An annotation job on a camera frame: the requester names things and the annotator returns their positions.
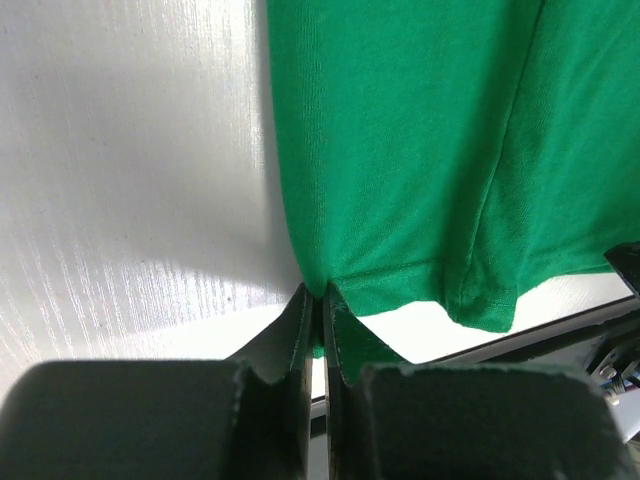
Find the green t-shirt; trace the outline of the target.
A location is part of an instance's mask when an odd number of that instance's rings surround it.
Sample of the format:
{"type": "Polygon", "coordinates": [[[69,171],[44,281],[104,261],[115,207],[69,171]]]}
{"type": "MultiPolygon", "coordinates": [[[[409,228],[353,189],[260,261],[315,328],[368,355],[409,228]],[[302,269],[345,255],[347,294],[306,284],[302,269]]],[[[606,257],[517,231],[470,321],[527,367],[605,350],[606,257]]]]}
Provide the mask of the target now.
{"type": "Polygon", "coordinates": [[[270,1],[304,282],[508,331],[518,298],[639,237],[635,1],[270,1]]]}

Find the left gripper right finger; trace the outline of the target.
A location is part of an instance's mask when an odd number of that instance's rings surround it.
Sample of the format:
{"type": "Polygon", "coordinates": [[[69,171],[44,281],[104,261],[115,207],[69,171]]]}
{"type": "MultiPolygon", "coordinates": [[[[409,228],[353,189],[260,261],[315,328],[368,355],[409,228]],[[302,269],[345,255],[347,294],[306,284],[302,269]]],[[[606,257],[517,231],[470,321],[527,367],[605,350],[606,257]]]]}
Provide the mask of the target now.
{"type": "Polygon", "coordinates": [[[351,311],[330,283],[322,299],[326,426],[331,479],[376,479],[377,447],[371,377],[407,362],[351,311]]]}

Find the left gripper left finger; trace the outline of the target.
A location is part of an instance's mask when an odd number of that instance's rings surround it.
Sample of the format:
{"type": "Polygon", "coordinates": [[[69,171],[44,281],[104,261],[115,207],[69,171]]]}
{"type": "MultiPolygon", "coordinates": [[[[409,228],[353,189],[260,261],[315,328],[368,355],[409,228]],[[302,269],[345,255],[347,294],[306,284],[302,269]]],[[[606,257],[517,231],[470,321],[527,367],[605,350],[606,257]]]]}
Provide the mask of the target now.
{"type": "Polygon", "coordinates": [[[304,479],[308,471],[313,296],[299,286],[282,313],[229,357],[241,368],[229,479],[304,479]]]}

